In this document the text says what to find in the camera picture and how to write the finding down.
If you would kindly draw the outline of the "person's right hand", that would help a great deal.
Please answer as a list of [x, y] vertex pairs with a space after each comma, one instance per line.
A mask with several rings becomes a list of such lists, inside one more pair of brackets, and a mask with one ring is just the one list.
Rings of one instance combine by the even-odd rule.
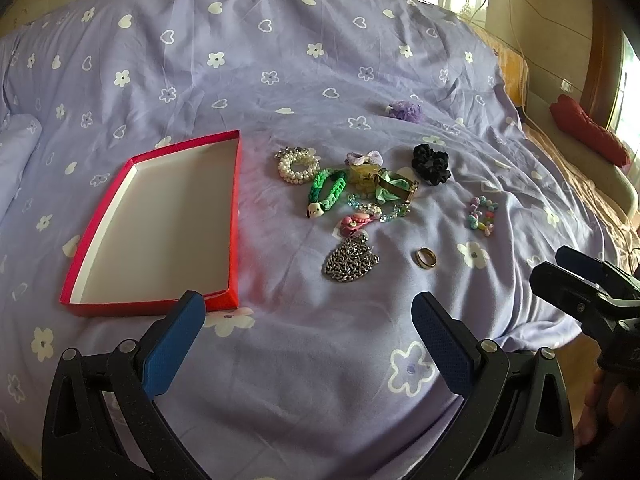
[[619, 427], [637, 404], [638, 394], [638, 388], [630, 388], [617, 375], [598, 367], [585, 394], [582, 414], [574, 429], [575, 448], [592, 442], [606, 422]]

